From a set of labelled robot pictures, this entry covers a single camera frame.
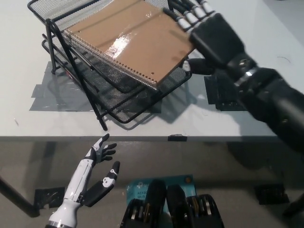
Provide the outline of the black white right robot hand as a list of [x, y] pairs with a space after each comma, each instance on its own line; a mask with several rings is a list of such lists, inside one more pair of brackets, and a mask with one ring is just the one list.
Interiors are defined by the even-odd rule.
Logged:
[[162, 11], [188, 35], [189, 41], [214, 68], [224, 70], [236, 86], [257, 70], [256, 62], [224, 17], [206, 0], [170, 0]]

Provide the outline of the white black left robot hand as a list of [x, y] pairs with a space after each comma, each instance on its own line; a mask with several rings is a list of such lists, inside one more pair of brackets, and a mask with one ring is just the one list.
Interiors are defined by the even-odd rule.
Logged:
[[102, 146], [109, 137], [110, 134], [108, 133], [101, 137], [79, 162], [65, 192], [65, 200], [71, 200], [81, 206], [92, 207], [113, 189], [120, 169], [119, 161], [114, 162], [104, 178], [91, 188], [87, 188], [92, 169], [95, 165], [103, 161], [110, 161], [113, 158], [112, 155], [116, 152], [116, 143]]

